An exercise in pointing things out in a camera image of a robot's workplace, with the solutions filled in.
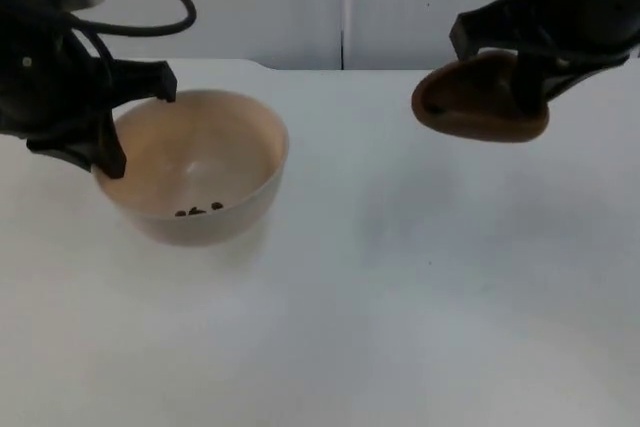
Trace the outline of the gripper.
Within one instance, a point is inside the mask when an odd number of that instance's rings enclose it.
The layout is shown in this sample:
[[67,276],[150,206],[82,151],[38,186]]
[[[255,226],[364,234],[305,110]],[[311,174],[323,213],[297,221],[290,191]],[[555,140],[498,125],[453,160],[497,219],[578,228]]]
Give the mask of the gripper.
[[[43,138],[77,127],[94,115],[92,104],[112,110],[155,98],[174,102],[177,78],[166,61],[115,60],[100,38],[88,32],[99,55],[89,54],[69,23],[20,0],[1,2],[1,132]],[[113,114],[44,139],[28,139],[31,153],[94,167],[111,179],[125,175],[127,158]]]
[[457,57],[484,48],[539,55],[516,57],[516,106],[534,116],[579,83],[630,59],[639,45],[639,0],[496,0],[458,14],[449,38]]

